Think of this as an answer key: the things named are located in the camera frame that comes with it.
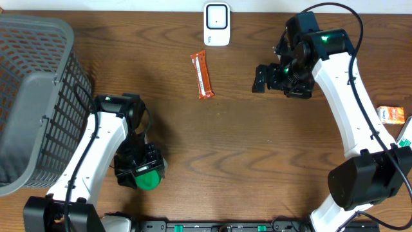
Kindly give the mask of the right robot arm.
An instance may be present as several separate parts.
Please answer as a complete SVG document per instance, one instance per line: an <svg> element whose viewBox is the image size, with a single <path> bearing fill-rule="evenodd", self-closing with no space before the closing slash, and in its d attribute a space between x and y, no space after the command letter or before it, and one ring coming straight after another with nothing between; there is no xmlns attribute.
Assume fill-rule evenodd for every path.
<svg viewBox="0 0 412 232"><path fill-rule="evenodd" d="M345 161L328 174L329 195L310 215L310 231L341 231L370 207L410 188L411 149L400 147L379 120L343 29L288 32L278 63L256 68L254 92L280 90L308 99L320 86L338 125Z"/></svg>

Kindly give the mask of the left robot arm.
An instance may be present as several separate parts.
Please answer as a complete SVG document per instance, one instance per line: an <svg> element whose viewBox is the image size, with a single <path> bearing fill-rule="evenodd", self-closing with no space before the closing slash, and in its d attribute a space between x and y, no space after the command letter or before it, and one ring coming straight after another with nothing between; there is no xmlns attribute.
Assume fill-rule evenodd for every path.
<svg viewBox="0 0 412 232"><path fill-rule="evenodd" d="M167 163L160 149L147 141L147 130L136 132L149 114L138 94L98 95L62 176L45 197L30 197L25 204L25 230L139 231L139 223L127 214L99 217L97 202L110 167L121 186L152 190L162 181Z"/></svg>

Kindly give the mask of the green lid white jar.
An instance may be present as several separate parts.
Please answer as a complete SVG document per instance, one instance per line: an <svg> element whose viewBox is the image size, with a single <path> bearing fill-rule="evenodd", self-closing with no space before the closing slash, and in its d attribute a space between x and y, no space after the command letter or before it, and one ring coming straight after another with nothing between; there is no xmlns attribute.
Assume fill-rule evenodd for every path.
<svg viewBox="0 0 412 232"><path fill-rule="evenodd" d="M167 167L167 161L163 159L163 166L159 169L153 169L149 166L138 168L134 174L134 180L137 187L145 191L156 189L165 178L165 171Z"/></svg>

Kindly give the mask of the white green carton box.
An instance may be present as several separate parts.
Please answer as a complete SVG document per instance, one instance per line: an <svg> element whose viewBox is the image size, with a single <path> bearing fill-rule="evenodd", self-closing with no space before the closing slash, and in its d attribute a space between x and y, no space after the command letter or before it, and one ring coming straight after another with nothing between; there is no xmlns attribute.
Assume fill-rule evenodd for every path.
<svg viewBox="0 0 412 232"><path fill-rule="evenodd" d="M402 127L402 130L397 138L397 145L400 147L411 147L412 143L412 116L409 116Z"/></svg>

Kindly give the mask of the orange snack bar wrapper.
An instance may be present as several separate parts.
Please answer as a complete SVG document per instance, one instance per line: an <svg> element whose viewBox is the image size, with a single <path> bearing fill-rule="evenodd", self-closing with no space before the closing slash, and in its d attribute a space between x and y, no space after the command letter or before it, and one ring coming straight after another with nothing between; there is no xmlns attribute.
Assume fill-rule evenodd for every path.
<svg viewBox="0 0 412 232"><path fill-rule="evenodd" d="M199 99L209 99L214 97L206 63L205 50L191 55L191 61L196 71L198 81Z"/></svg>

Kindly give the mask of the orange white small box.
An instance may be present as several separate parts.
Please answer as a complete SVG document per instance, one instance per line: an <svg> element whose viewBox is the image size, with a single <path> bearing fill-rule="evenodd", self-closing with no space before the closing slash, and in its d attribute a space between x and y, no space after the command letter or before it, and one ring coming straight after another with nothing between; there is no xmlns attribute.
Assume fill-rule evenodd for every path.
<svg viewBox="0 0 412 232"><path fill-rule="evenodd" d="M403 107L379 106L377 115L383 124L404 124L405 116Z"/></svg>

